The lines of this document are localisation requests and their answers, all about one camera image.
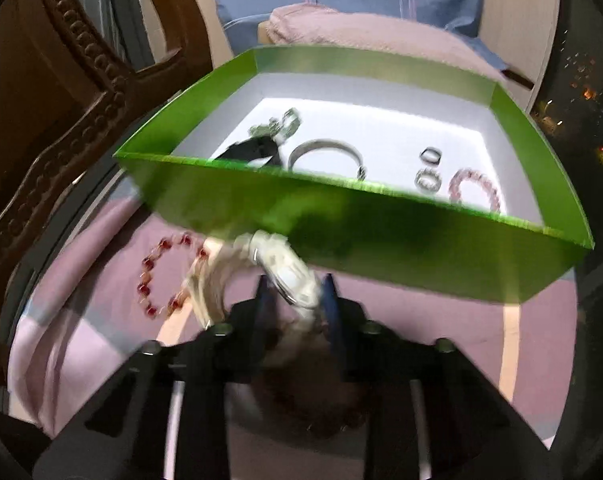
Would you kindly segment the dark grey wristwatch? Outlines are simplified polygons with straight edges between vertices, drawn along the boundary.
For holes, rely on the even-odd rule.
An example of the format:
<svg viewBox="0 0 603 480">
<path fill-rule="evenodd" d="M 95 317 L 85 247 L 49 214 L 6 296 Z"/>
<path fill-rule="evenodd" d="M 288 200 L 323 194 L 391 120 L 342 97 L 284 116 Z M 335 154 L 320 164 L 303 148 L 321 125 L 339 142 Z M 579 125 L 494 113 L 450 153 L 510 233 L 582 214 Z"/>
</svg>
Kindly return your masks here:
<svg viewBox="0 0 603 480">
<path fill-rule="evenodd" d="M 270 167 L 282 167 L 279 147 L 270 136 L 257 136 L 243 142 L 230 145 L 215 160 L 232 160 L 232 162 L 254 162 L 265 159 L 265 165 Z"/>
</svg>

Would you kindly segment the silver metal bangle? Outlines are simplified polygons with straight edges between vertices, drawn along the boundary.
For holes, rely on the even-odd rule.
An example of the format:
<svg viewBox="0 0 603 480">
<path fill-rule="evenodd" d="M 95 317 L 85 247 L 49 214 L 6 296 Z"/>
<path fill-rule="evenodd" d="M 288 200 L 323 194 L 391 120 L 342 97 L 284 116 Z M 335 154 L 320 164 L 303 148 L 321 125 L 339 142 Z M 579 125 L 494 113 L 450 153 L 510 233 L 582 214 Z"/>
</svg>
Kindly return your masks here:
<svg viewBox="0 0 603 480">
<path fill-rule="evenodd" d="M 288 171 L 293 171 L 302 159 L 309 159 L 310 164 L 301 164 L 301 168 L 334 172 L 342 170 L 348 165 L 355 169 L 353 177 L 358 181 L 367 179 L 367 168 L 361 153 L 352 145 L 331 140 L 317 139 L 303 142 L 296 146 L 288 155 Z"/>
</svg>

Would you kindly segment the carved brown wooden chair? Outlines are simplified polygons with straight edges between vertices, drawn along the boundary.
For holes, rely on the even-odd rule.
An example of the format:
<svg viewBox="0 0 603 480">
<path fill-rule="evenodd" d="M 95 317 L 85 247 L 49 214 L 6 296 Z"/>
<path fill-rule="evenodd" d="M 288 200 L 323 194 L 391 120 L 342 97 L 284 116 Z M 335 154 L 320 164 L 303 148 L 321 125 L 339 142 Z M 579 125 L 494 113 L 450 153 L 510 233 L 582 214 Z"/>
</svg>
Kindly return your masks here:
<svg viewBox="0 0 603 480">
<path fill-rule="evenodd" d="M 151 0 L 164 60 L 137 70 L 79 0 L 0 4 L 0 313 L 59 195 L 124 131 L 213 67 L 196 0 Z"/>
</svg>

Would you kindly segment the white plastic wristwatch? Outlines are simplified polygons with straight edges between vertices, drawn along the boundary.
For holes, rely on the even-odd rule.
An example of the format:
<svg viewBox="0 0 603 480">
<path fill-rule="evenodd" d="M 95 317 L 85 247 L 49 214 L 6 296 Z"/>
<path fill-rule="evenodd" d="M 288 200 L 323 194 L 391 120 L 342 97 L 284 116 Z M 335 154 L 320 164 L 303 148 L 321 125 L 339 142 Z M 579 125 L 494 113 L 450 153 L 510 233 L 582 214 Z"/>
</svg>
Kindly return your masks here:
<svg viewBox="0 0 603 480">
<path fill-rule="evenodd" d="M 182 282 L 182 290 L 203 327 L 226 316 L 224 289 L 236 273 L 257 269 L 293 310 L 293 328 L 308 333 L 319 317 L 321 282 L 288 239 L 265 231 L 246 233 L 234 240 L 206 240 Z"/>
</svg>

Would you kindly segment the green cardboard box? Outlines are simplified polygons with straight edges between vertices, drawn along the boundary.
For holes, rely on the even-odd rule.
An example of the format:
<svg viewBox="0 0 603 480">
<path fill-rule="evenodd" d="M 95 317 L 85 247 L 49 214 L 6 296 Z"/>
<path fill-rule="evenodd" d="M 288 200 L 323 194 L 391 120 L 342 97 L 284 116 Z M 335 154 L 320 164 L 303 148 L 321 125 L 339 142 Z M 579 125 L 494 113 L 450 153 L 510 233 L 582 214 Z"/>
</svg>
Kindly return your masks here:
<svg viewBox="0 0 603 480">
<path fill-rule="evenodd" d="M 257 136 L 265 159 L 215 160 Z M 288 171 L 310 140 L 355 169 Z M 165 105 L 117 151 L 165 220 L 231 240 L 266 231 L 324 269 L 520 304 L 593 247 L 550 145 L 500 84 L 445 64 L 334 47 L 247 51 Z"/>
</svg>

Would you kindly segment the pink cushion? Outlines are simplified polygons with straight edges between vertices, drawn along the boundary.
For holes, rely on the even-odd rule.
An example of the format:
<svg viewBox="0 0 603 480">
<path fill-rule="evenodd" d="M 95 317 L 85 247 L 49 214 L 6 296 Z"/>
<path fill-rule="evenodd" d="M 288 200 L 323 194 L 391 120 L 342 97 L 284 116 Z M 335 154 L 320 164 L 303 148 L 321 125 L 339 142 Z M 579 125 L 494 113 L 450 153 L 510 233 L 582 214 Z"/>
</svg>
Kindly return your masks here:
<svg viewBox="0 0 603 480">
<path fill-rule="evenodd" d="M 315 3 L 280 6 L 258 25 L 258 39 L 264 44 L 325 44 L 425 58 L 505 83 L 501 70 L 451 32 L 379 14 L 346 13 Z"/>
</svg>

